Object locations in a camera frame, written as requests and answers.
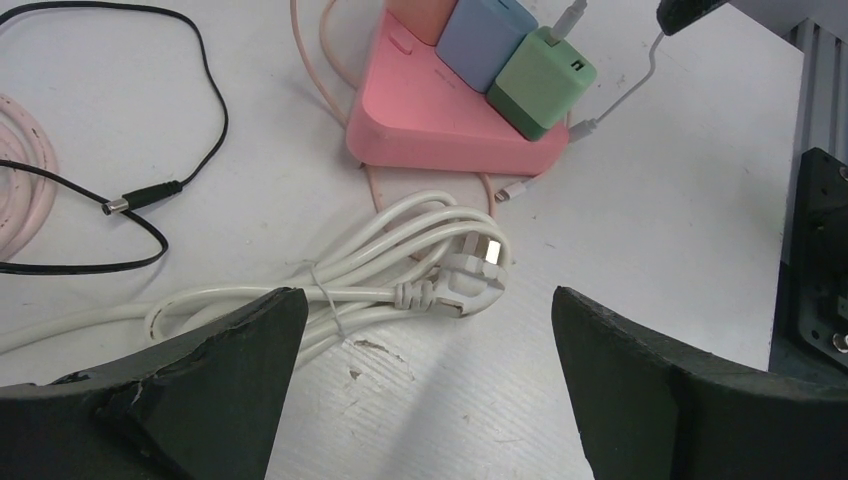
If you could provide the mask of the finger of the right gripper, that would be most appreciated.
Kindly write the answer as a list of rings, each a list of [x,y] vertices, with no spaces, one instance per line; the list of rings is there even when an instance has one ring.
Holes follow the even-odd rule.
[[[656,18],[666,36],[672,36],[728,3],[728,0],[661,0]]]

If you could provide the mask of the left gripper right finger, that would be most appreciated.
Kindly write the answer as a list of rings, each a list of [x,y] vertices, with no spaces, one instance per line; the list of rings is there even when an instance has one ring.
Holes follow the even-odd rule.
[[[556,289],[552,328],[597,479],[843,479],[847,390],[757,370]]]

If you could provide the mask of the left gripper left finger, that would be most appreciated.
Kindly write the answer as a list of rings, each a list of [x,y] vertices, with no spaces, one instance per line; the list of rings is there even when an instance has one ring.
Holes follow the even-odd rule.
[[[1,391],[5,479],[261,479],[308,316],[277,289],[191,332]]]

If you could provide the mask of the green charger plug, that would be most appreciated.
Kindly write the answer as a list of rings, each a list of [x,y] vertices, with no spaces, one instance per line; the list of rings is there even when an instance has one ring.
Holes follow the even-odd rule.
[[[488,104],[528,141],[538,141],[597,78],[596,67],[567,40],[539,27],[520,43],[486,92]]]

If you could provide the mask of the blue charger plug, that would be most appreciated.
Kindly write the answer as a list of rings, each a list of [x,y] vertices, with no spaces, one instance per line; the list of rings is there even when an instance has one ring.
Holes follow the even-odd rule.
[[[470,88],[485,93],[537,27],[533,14],[516,0],[459,0],[436,55]]]

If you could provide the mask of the pink charger plug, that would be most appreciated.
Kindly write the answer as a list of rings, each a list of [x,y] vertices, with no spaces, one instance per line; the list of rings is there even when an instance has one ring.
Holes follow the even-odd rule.
[[[457,0],[387,0],[386,9],[418,40],[435,46]]]

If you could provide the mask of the pink triangular power strip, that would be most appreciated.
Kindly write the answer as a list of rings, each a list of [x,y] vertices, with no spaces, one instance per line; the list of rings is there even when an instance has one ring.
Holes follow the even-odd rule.
[[[383,10],[346,127],[369,166],[535,176],[563,154],[569,133],[521,136],[436,55]]]

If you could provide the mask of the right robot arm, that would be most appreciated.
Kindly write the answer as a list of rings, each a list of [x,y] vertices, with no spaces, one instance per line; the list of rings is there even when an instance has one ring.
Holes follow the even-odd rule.
[[[847,39],[812,19],[789,31],[804,54],[793,180],[769,369],[847,382]]]

